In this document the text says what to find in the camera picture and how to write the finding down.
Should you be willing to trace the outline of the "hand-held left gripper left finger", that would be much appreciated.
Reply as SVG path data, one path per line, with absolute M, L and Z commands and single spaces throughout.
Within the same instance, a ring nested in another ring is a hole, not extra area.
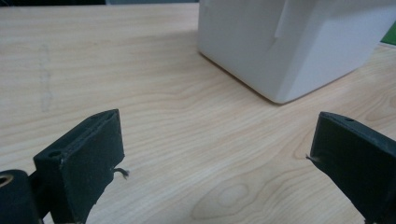
M 120 112 L 107 110 L 79 125 L 34 156 L 38 214 L 56 223 L 84 224 L 114 178 L 129 172 L 124 159 Z

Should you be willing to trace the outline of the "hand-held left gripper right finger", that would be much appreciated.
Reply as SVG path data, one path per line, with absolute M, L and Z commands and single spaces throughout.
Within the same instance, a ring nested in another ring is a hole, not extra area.
M 354 119 L 321 112 L 307 158 L 366 224 L 396 224 L 396 141 Z

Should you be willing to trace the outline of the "green and white carton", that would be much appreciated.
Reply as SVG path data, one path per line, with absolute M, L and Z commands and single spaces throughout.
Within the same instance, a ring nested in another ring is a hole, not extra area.
M 392 24 L 385 36 L 381 39 L 384 44 L 396 46 L 396 22 Z

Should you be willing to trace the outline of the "white plastic storage box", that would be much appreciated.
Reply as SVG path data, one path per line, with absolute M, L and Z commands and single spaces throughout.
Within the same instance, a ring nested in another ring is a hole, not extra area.
M 284 104 L 362 66 L 396 0 L 200 0 L 198 50 Z

